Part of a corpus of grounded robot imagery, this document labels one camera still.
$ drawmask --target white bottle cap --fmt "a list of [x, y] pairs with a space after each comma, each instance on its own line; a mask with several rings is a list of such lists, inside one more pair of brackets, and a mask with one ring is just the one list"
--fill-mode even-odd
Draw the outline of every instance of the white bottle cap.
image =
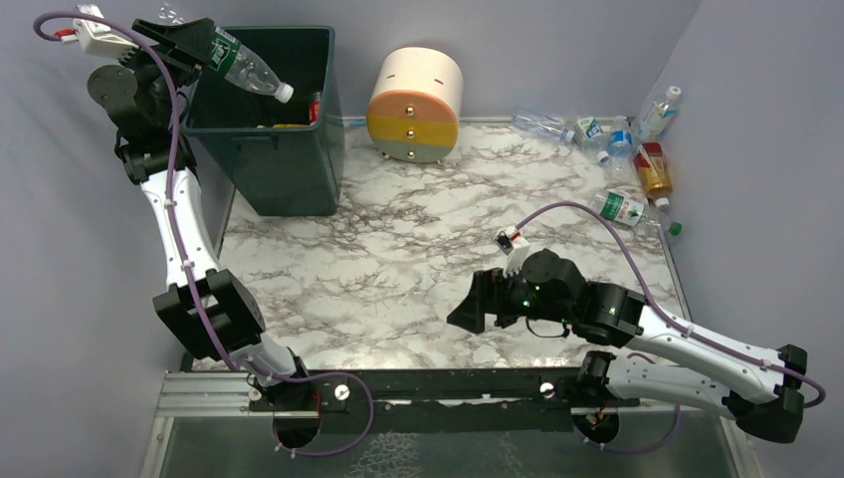
[[282, 83], [282, 85], [276, 90], [273, 94], [273, 98], [276, 100], [287, 103], [290, 101], [290, 98], [293, 96], [293, 87], [288, 85], [287, 83]]

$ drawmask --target purple cable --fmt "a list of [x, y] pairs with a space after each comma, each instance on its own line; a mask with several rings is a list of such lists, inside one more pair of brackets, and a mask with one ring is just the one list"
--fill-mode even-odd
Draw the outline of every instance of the purple cable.
[[[126, 38], [132, 41], [135, 45], [138, 46], [141, 50], [143, 50], [149, 58], [152, 59], [152, 62], [155, 63], [155, 66], [158, 67], [158, 70], [161, 71], [161, 76], [164, 78], [164, 83], [167, 86], [167, 92], [170, 95], [170, 103], [173, 106], [172, 112], [170, 114], [170, 123], [172, 125], [172, 132], [171, 132], [171, 139], [170, 139], [170, 150], [169, 155], [167, 156], [167, 184], [166, 189], [164, 190], [164, 197], [173, 203], [173, 175], [175, 174], [176, 170], [176, 152], [178, 150], [178, 139], [179, 139], [179, 111], [175, 107], [179, 104], [179, 98], [176, 93], [176, 86], [173, 83], [172, 77], [170, 77], [170, 72], [167, 71], [167, 67], [164, 65], [164, 62], [161, 60], [161, 57], [155, 53], [154, 50], [143, 40], [143, 38], [132, 32], [131, 30], [124, 28], [117, 23], [107, 20], [105, 18], [95, 17], [93, 15], [86, 15], [80, 12], [49, 12], [43, 15], [40, 15], [32, 24], [33, 29], [35, 29], [36, 35], [39, 37], [51, 41], [51, 42], [58, 42], [59, 37], [55, 35], [49, 35], [44, 33], [41, 30], [41, 27], [49, 22], [50, 20], [55, 20], [57, 18], [79, 18], [81, 20], [88, 20], [95, 23], [100, 23], [106, 25], [117, 32], [124, 34]], [[167, 218], [170, 222], [170, 228], [173, 230], [173, 240], [176, 243], [176, 249], [179, 253], [179, 259], [181, 260], [182, 264], [188, 264], [188, 255], [187, 249], [184, 246], [184, 241], [182, 240], [181, 232], [179, 230], [178, 221], [176, 221], [176, 214], [173, 210], [173, 207], [167, 207]], [[226, 366], [233, 371], [237, 371], [239, 369], [238, 366], [234, 364], [232, 358], [226, 352], [226, 349], [223, 347], [223, 344], [220, 342], [220, 338], [217, 336], [217, 333], [214, 332], [214, 326], [211, 325], [211, 320], [208, 319], [208, 313], [205, 311], [205, 308], [202, 306], [202, 298], [199, 295], [199, 290], [196, 287], [196, 280], [193, 277], [193, 269], [192, 266], [185, 266], [184, 268], [185, 277], [187, 278], [187, 285], [188, 289], [190, 290], [190, 296], [193, 300], [194, 307], [196, 307], [196, 311], [199, 314], [199, 320], [202, 322], [202, 326], [205, 329], [205, 332], [208, 334], [208, 338], [211, 340], [211, 343], [214, 345], [214, 350], [219, 354], [220, 359], [226, 364]], [[312, 381], [318, 380], [327, 376], [348, 376], [353, 380], [357, 381], [362, 387], [363, 391], [366, 393], [366, 397], [369, 400], [369, 421], [366, 424], [366, 428], [363, 432], [358, 436], [355, 440], [349, 443], [346, 446], [337, 448], [336, 450], [331, 451], [324, 451], [324, 452], [301, 452], [300, 454], [305, 456], [328, 456], [333, 455], [336, 453], [343, 452], [357, 443], [359, 443], [364, 436], [369, 432], [369, 429], [372, 426], [372, 421], [374, 420], [375, 416], [375, 405], [374, 400], [372, 399], [372, 393], [369, 391], [369, 388], [366, 384], [358, 378], [356, 375], [352, 375], [351, 373], [345, 373], [342, 371], [333, 371], [329, 373], [322, 373], [320, 375], [309, 376], [306, 378], [290, 378], [285, 375], [281, 375], [279, 373], [275, 373], [269, 370], [260, 371], [256, 368], [256, 371], [260, 372], [264, 375], [271, 374], [274, 378], [279, 379], [281, 381], [287, 381], [291, 383], [301, 383], [305, 381]]]
[[[655, 306], [655, 307], [653, 307], [653, 311], [666, 324], [668, 324], [669, 326], [671, 326], [675, 330], [679, 331], [681, 334], [692, 337], [693, 339], [697, 339], [702, 344], [710, 346], [717, 351], [720, 351], [720, 352], [723, 352], [724, 354], [727, 354], [728, 356], [732, 356], [732, 357], [735, 357], [736, 359], [744, 360], [747, 363], [750, 363], [752, 365], [756, 365], [756, 366], [759, 366], [759, 367], [762, 367], [762, 368], [765, 367], [765, 363], [758, 358], [754, 358], [754, 357], [745, 355], [745, 354], [743, 354], [739, 351], [734, 351], [733, 349], [731, 349], [727, 346], [723, 346], [723, 345], [719, 344], [718, 342], [713, 341], [713, 340], [711, 340], [707, 337], [701, 336], [700, 334], [697, 334], [694, 331], [689, 332], [688, 328], [683, 327], [679, 323], [675, 322], [674, 319], [672, 319], [668, 314], [663, 312], [661, 308], [657, 307], [657, 301], [656, 301], [656, 299], [654, 299], [653, 294], [651, 294], [651, 290], [648, 288], [648, 284], [645, 282], [645, 278], [642, 277], [642, 271], [640, 271], [639, 268], [636, 266], [636, 263], [633, 261], [633, 257], [630, 255], [630, 250], [627, 249], [627, 246], [624, 244], [624, 241], [621, 239], [621, 236], [618, 235], [618, 232], [615, 230], [614, 227], [612, 227], [612, 224], [610, 224], [609, 221], [607, 221], [606, 219], [601, 217], [600, 214], [593, 211], [592, 209], [590, 209], [590, 208], [588, 208], [588, 207], [586, 207], [582, 204], [578, 204], [578, 203], [572, 202], [572, 201], [554, 202], [552, 204], [548, 204], [547, 206], [544, 206], [544, 207], [538, 209], [536, 212], [534, 212], [530, 216], [523, 219], [522, 222], [520, 222], [519, 224], [516, 225], [516, 228], [522, 229], [529, 222], [536, 219], [536, 217], [539, 216], [540, 214], [542, 214], [546, 211], [549, 211], [549, 210], [551, 210], [555, 207], [563, 207], [563, 206], [574, 207], [576, 209], [580, 209], [582, 211], [585, 211], [589, 215], [591, 215], [592, 217], [597, 219], [598, 222], [603, 224], [603, 226], [607, 229], [607, 231], [609, 231], [609, 233], [612, 235], [613, 239], [615, 239], [615, 242], [618, 243], [618, 247], [621, 249], [621, 253], [624, 254], [624, 258], [627, 259], [627, 263], [630, 264], [630, 269], [633, 270], [633, 274], [636, 276], [636, 280], [639, 282], [639, 285], [642, 287], [642, 292], [644, 293], [645, 297], [647, 298], [648, 304]], [[780, 373], [786, 374], [786, 375], [791, 376], [793, 378], [796, 378], [800, 381], [808, 383], [810, 386], [812, 386], [814, 389], [817, 390], [818, 396], [816, 396], [814, 400], [807, 402], [804, 405], [805, 408], [811, 408], [813, 406], [817, 406], [817, 405], [821, 404], [823, 402], [823, 400], [826, 399], [826, 389], [824, 389], [824, 387], [821, 386], [821, 384], [818, 383], [817, 381], [815, 381], [814, 379], [809, 378], [808, 376], [806, 376], [802, 373], [799, 373], [797, 371], [794, 371], [790, 368], [786, 368], [786, 367], [781, 366], [781, 365], [772, 364], [769, 368], [771, 370], [778, 371]]]
[[[643, 354], [639, 354], [638, 352], [634, 352], [634, 353], [630, 354], [629, 356], [627, 356], [628, 359], [632, 359], [634, 357], [644, 359], [647, 363], [653, 363], [654, 362], [648, 356], [645, 356]], [[666, 435], [663, 436], [662, 439], [660, 439], [658, 442], [653, 443], [651, 445], [647, 445], [647, 446], [641, 446], [639, 448], [617, 448], [617, 447], [608, 446], [608, 445], [605, 445], [605, 444], [601, 445], [601, 443], [597, 443], [597, 442], [594, 442], [594, 441], [586, 438], [586, 435], [584, 435], [583, 432], [580, 431], [579, 428], [574, 427], [574, 429], [577, 430], [578, 433], [580, 433], [580, 436], [582, 436], [583, 438], [586, 439], [586, 443], [594, 446], [595, 448], [600, 448], [601, 451], [609, 451], [611, 453], [621, 453], [622, 455], [636, 455], [636, 454], [640, 454], [640, 453], [650, 453], [652, 451], [658, 450], [658, 449], [662, 448], [663, 446], [665, 446], [668, 442], [673, 440], [674, 437], [677, 436], [677, 431], [680, 430], [680, 417], [681, 416], [683, 416], [683, 413], [680, 410], [680, 405], [677, 405], [677, 406], [674, 407], [674, 424], [671, 425], [671, 429], [668, 430], [668, 433], [666, 433]]]

